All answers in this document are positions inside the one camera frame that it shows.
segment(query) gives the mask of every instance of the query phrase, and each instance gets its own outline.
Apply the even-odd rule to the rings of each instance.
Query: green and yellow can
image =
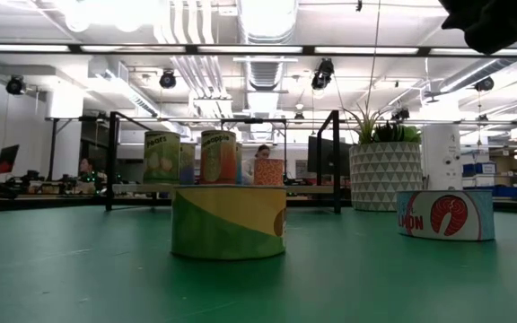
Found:
[[[285,252],[286,190],[233,185],[180,186],[172,201],[171,252],[240,260]]]
[[[169,131],[145,132],[143,182],[177,184],[180,171],[180,136]]]

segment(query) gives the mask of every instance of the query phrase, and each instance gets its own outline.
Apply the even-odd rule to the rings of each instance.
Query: red fish illustration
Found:
[[[430,223],[432,229],[440,232],[442,221],[446,215],[450,214],[451,219],[444,235],[450,237],[458,232],[468,219],[468,208],[464,200],[457,196],[442,196],[434,202],[432,210],[430,210]]]

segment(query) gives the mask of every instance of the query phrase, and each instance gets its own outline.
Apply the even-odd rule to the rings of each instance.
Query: white geometric planter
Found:
[[[420,144],[377,143],[350,148],[352,206],[396,211],[396,192],[422,189]]]

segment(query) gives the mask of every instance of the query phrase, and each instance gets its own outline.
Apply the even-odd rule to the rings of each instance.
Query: white cylinder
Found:
[[[460,130],[458,126],[422,128],[422,162],[428,190],[462,190]]]

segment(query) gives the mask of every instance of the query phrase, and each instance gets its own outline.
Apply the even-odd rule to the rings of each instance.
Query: orange can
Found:
[[[207,130],[201,134],[201,184],[235,184],[236,134]]]
[[[285,161],[277,159],[255,160],[255,185],[283,186]]]

